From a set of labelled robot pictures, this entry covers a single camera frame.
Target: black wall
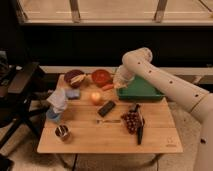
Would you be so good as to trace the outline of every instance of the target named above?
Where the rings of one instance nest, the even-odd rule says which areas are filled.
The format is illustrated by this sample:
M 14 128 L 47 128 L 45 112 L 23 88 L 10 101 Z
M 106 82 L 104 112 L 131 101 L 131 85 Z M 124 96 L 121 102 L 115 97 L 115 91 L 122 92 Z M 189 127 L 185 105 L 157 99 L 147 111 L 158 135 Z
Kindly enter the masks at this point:
M 23 34 L 9 0 L 0 1 L 0 50 L 7 52 L 10 64 L 29 61 Z
M 109 65 L 123 54 L 149 47 L 157 66 L 213 64 L 213 27 L 24 26 L 31 56 L 49 65 Z

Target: red bowl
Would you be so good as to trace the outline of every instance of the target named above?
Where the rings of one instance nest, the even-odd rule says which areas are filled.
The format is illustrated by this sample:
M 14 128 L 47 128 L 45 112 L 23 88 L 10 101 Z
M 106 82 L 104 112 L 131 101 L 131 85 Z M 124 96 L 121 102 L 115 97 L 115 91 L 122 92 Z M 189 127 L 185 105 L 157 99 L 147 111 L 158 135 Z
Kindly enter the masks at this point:
M 110 73 L 104 69 L 97 69 L 92 73 L 92 80 L 98 87 L 103 87 L 112 82 Z

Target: blue cloth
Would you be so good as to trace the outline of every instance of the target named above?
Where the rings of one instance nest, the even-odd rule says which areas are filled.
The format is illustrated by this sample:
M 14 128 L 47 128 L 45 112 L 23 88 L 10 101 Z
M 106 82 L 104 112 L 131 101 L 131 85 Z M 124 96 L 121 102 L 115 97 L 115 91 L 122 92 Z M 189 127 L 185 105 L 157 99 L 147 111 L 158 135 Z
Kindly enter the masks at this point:
M 78 89 L 66 90 L 66 96 L 68 99 L 79 99 L 80 91 Z

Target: table leg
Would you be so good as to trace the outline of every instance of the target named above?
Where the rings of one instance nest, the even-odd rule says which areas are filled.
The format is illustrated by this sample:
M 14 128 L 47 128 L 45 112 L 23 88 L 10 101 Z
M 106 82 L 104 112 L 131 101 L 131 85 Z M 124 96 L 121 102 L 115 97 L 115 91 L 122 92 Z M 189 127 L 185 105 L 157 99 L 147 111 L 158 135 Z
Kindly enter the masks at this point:
M 54 154 L 54 155 L 61 162 L 64 168 L 71 169 L 71 166 L 69 166 L 69 164 L 64 161 L 64 159 L 61 157 L 60 154 Z
M 153 164 L 155 164 L 156 162 L 158 162 L 158 160 L 163 156 L 163 154 L 155 154 L 155 157 L 149 161 L 144 163 L 142 166 L 152 166 Z
M 73 166 L 72 166 L 72 171 L 75 171 L 77 159 L 78 159 L 78 154 L 75 154 L 75 159 L 74 159 L 74 163 L 73 163 Z

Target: green container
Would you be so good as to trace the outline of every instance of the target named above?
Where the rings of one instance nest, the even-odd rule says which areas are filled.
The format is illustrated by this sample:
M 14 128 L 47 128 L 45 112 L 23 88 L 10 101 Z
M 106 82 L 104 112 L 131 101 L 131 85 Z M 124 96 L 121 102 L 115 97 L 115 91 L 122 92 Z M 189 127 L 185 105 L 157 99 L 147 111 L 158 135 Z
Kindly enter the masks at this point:
M 127 88 L 118 89 L 117 95 L 120 100 L 161 100 L 164 97 L 164 94 L 138 76 Z

